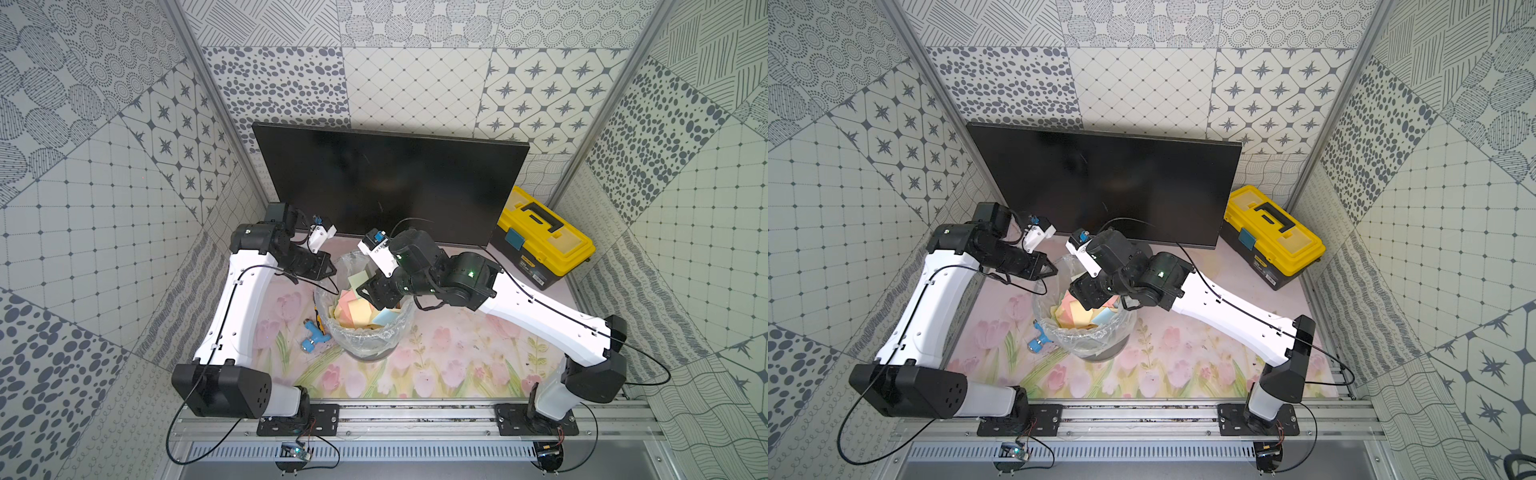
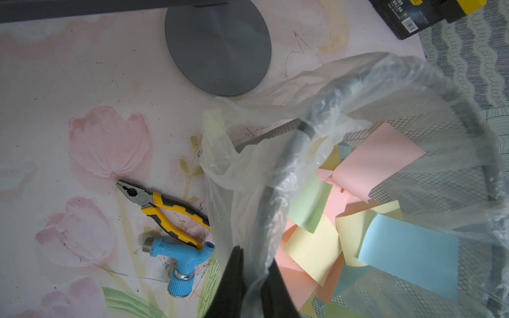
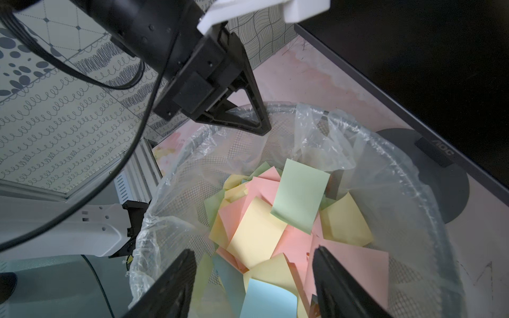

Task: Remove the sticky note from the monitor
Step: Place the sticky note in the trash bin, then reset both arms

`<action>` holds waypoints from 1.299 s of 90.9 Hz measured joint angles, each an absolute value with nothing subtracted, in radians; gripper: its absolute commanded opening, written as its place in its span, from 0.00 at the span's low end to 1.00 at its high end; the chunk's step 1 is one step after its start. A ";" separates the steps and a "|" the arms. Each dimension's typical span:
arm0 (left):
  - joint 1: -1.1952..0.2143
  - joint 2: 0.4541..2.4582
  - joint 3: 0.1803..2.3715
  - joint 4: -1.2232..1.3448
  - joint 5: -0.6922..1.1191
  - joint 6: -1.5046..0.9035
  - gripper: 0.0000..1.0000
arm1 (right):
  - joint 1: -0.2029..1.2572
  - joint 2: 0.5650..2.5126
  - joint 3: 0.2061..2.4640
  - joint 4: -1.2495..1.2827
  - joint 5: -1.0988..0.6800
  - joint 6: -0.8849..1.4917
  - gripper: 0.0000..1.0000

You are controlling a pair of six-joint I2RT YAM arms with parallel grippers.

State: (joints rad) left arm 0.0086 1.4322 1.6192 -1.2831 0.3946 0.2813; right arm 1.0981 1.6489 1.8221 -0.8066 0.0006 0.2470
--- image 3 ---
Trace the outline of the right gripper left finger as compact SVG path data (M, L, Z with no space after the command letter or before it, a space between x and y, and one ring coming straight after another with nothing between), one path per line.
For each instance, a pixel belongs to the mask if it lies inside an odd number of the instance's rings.
M196 257L185 249L143 297L124 315L125 317L181 318L190 310Z

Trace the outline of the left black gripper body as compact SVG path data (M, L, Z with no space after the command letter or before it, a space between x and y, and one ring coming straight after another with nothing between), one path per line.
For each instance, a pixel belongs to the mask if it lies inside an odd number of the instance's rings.
M177 113L202 121L238 75L239 40L224 25L214 25L163 89L153 111L166 121Z

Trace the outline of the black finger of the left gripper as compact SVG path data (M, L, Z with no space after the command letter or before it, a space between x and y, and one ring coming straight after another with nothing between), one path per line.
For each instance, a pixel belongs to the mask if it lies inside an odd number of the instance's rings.
M217 106L212 108L210 116L196 122L238 129L263 136L271 130L269 115L262 101L245 47L240 38L236 34L234 35L239 40L239 75L228 87L225 97L220 100ZM237 106L230 102L228 98L239 90L246 93L255 113L254 119L244 119L233 113L233 109Z

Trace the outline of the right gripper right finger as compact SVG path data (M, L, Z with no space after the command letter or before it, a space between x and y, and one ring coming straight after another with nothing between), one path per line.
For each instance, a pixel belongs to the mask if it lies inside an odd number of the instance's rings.
M315 250L312 269L322 317L390 317L326 247Z

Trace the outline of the pink sticky note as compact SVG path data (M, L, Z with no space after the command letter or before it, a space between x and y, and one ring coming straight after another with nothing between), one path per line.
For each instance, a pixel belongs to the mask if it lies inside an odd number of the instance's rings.
M317 294L312 261L315 249L320 246L326 247L382 308L388 308L389 254L320 237L314 237L311 243L309 264L304 282L304 292L308 302L311 302L312 296Z

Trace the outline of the blue sticky note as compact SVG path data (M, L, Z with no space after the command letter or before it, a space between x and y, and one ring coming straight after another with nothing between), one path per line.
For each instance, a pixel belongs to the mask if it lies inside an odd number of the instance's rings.
M250 279L240 318L297 317L298 300L290 291Z

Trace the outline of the green sticky note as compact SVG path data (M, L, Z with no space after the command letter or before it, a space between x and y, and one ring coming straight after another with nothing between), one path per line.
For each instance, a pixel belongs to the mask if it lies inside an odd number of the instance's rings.
M271 214L310 234L330 174L288 159L282 172Z

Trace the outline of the yellow sticky note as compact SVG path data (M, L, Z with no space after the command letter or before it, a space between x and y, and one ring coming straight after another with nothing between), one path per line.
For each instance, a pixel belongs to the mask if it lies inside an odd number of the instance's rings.
M374 240L359 206L349 192L319 214L323 238L326 240L355 246L367 246Z
M227 252L248 269L271 258L287 227L271 209L261 198L254 198L227 247Z

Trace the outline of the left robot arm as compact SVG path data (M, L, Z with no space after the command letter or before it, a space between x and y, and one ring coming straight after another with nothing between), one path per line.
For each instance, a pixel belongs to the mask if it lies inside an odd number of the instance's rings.
M123 256L135 239L129 212L91 200L122 171L135 152L151 113L170 121L181 114L196 123L266 135L270 119L231 19L270 7L271 1L216 1L203 11L194 1L77 1L76 6L140 60L129 82L146 67L158 74L138 131L120 163L72 206L33 201L27 211L1 217L1 259L88 254Z

